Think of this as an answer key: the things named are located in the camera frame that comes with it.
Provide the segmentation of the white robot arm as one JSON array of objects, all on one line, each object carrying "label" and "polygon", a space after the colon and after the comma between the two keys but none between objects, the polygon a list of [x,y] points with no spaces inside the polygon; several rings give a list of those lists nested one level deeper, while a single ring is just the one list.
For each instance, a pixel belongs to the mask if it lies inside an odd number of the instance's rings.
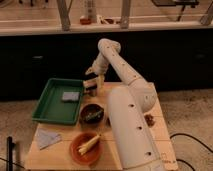
[{"label": "white robot arm", "polygon": [[144,113],[157,100],[155,89],[120,55],[121,45],[110,39],[98,42],[99,54],[86,75],[102,76],[111,65],[122,81],[107,97],[107,111],[122,169],[166,171]]}]

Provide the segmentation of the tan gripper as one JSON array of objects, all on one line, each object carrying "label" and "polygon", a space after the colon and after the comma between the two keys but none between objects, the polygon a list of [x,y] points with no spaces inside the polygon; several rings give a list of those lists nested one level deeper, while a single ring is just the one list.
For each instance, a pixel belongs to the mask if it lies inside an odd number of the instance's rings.
[{"label": "tan gripper", "polygon": [[104,75],[96,75],[92,68],[89,67],[85,72],[83,85],[85,88],[91,88],[97,85],[98,90],[101,90],[104,84]]}]

